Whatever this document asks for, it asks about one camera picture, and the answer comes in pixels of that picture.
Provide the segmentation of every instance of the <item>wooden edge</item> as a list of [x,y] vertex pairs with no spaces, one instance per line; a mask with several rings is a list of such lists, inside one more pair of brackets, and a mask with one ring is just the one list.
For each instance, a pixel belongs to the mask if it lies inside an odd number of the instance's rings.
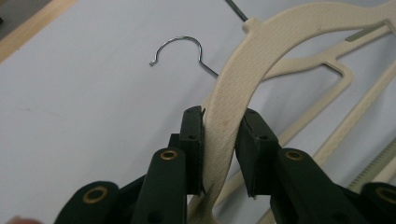
[[70,8],[76,0],[52,0],[33,17],[0,41],[0,63],[19,49],[50,22]]

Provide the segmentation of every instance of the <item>hanger hook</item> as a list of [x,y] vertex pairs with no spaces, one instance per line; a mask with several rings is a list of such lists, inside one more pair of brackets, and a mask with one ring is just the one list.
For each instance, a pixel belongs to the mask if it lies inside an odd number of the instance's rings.
[[157,62],[158,62],[158,56],[160,54],[160,51],[168,44],[174,42],[174,41],[178,41],[178,40],[190,40],[192,42],[194,42],[197,46],[198,46],[198,50],[199,50],[199,55],[198,55],[198,62],[200,63],[200,65],[208,72],[210,72],[212,75],[214,75],[215,77],[218,77],[219,75],[213,71],[212,69],[210,69],[208,66],[206,66],[206,64],[204,64],[202,62],[202,47],[201,44],[199,43],[199,41],[197,39],[195,39],[194,37],[191,36],[186,36],[186,35],[180,35],[180,36],[176,36],[168,41],[166,41],[165,43],[163,43],[158,49],[157,52],[155,52],[154,55],[154,61],[150,62],[149,65],[150,66],[154,66]]

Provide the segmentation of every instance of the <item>white surface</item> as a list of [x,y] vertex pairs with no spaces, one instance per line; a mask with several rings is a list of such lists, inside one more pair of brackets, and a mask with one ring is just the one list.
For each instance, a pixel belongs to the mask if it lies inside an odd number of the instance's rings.
[[[313,1],[235,1],[261,21]],[[385,1],[343,1],[375,6]],[[143,175],[152,154],[177,133],[182,112],[199,105],[215,79],[196,62],[190,41],[155,50],[176,35],[197,38],[204,63],[219,72],[243,39],[224,1],[79,1],[0,64],[0,223],[14,215],[51,223],[72,194],[96,180],[120,187]],[[347,37],[317,37],[288,56],[306,56]],[[388,35],[341,61],[355,81],[289,147],[313,154],[396,58]],[[261,84],[251,102],[276,133],[338,78],[325,67]],[[347,185],[396,133],[396,81],[368,110],[325,166]],[[217,209],[223,223],[254,223],[268,206],[244,189]]]

